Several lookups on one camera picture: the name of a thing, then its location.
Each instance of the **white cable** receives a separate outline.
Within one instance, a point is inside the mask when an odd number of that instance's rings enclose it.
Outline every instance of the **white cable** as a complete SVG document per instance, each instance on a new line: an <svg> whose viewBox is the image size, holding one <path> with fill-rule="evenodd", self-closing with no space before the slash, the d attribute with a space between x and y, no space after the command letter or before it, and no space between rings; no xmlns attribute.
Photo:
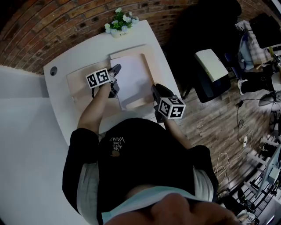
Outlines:
<svg viewBox="0 0 281 225"><path fill-rule="evenodd" d="M233 160L230 161L230 159L229 159L227 153L223 152L223 153L220 153L220 154L219 154L218 161L217 161L217 164L216 164L216 169L215 169L215 172L214 172L214 173L216 173L216 178L219 178L219 176L224 173L224 178L223 178L222 181L219 183L219 185L224 181L224 179L225 179L225 177L226 177L226 175L227 175L227 168L230 166L230 164L231 164L234 160L237 160L238 158L240 158L240 156L243 154L243 152L244 152L246 149L251 149L251 146L252 146L252 138L253 138L253 135L254 135L254 131L251 130L248 134L245 135L245 137L246 137L246 136L249 135L251 132L252 132L252 136L251 136L251 141L250 141L250 147L249 147L249 148L243 149L243 151L240 153L240 155L239 155L237 158L235 158L235 159L233 159ZM223 154L224 154L224 155L227 155L227 166L226 166L226 167L224 167L224 166L219 166L219 159L220 159L220 156L223 155ZM220 169L221 167L223 168L223 171L218 175L219 169Z"/></svg>

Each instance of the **desk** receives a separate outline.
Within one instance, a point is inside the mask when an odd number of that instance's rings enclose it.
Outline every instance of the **desk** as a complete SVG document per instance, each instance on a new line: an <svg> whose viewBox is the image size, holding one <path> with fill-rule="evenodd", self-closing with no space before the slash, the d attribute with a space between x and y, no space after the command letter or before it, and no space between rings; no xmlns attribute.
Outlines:
<svg viewBox="0 0 281 225"><path fill-rule="evenodd" d="M110 34L102 33L96 35L59 55L44 66L44 74L50 101L62 131L62 134L70 144L71 133L76 129L80 113L75 108L68 87L66 76L76 70L94 63L104 61L112 53L149 44L154 52L155 60L162 75L162 85L168 87L174 94L180 97L175 79L166 61L163 51L146 20L135 25L127 36L115 39ZM56 66L58 71L55 76L50 75L50 69ZM133 117L147 118L154 112L153 106L138 110L124 111L122 115L116 115L106 123L101 122L100 133L109 130L119 122Z"/></svg>

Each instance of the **potted plant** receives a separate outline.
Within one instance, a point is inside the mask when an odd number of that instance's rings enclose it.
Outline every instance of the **potted plant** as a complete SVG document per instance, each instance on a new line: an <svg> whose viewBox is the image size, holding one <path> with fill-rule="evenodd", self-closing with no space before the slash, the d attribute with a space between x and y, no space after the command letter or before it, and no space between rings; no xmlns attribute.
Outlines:
<svg viewBox="0 0 281 225"><path fill-rule="evenodd" d="M110 33L114 38L118 38L124 35L127 35L131 30L131 27L139 22L138 17L133 17L132 12L129 12L128 15L122 12L122 8L115 10L116 16L113 18L113 21L109 24L105 24L106 33Z"/></svg>

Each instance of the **black t-shirt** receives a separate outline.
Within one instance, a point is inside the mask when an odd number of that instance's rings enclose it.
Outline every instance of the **black t-shirt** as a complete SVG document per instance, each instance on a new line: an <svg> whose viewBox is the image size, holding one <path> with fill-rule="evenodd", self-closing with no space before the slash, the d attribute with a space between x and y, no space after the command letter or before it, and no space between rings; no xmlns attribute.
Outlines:
<svg viewBox="0 0 281 225"><path fill-rule="evenodd" d="M98 162L99 185L97 218L125 201L126 194L138 185L159 185L183 189L195 194L193 166L210 178L214 194L217 179L213 173L209 149L196 146L185 149L159 124L144 119L125 120L106 133L97 135L77 129L63 174L63 191L77 211L76 194L84 163Z"/></svg>

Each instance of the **white paper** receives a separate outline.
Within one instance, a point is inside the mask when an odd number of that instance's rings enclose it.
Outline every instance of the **white paper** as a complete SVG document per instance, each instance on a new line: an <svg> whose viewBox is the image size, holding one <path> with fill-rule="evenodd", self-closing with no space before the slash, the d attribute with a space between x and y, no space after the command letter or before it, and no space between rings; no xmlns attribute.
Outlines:
<svg viewBox="0 0 281 225"><path fill-rule="evenodd" d="M121 70L116 75L117 84L120 90L117 94L122 110L126 106L141 98L153 101L151 92L152 81L144 55L136 54L110 61L111 67L121 64Z"/></svg>

